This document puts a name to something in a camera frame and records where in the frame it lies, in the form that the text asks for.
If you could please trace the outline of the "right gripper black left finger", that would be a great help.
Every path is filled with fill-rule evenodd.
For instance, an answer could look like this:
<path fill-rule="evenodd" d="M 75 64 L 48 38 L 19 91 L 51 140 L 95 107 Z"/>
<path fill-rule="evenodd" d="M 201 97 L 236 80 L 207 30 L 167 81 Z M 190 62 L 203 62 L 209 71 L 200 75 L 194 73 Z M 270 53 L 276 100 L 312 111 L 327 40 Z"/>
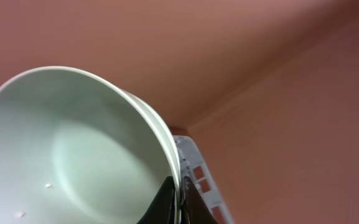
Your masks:
<path fill-rule="evenodd" d="M 174 224 L 175 187 L 172 176 L 166 177 L 146 213 L 137 224 Z"/>

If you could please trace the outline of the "green bowl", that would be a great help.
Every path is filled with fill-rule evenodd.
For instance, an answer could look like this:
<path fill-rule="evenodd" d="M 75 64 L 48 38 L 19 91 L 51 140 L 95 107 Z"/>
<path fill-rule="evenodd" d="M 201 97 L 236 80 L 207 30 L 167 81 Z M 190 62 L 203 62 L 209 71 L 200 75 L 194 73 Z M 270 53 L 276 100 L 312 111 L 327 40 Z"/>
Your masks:
<path fill-rule="evenodd" d="M 137 223 L 167 178 L 178 197 L 174 138 L 133 94 L 61 66 L 0 86 L 0 224 Z"/>

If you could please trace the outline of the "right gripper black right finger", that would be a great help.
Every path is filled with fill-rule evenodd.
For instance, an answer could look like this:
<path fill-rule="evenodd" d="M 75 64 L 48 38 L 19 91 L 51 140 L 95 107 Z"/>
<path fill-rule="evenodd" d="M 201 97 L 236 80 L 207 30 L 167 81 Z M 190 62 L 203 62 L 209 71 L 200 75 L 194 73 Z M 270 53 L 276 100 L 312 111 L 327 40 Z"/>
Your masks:
<path fill-rule="evenodd" d="M 181 224 L 218 224 L 189 176 L 181 181 Z"/>

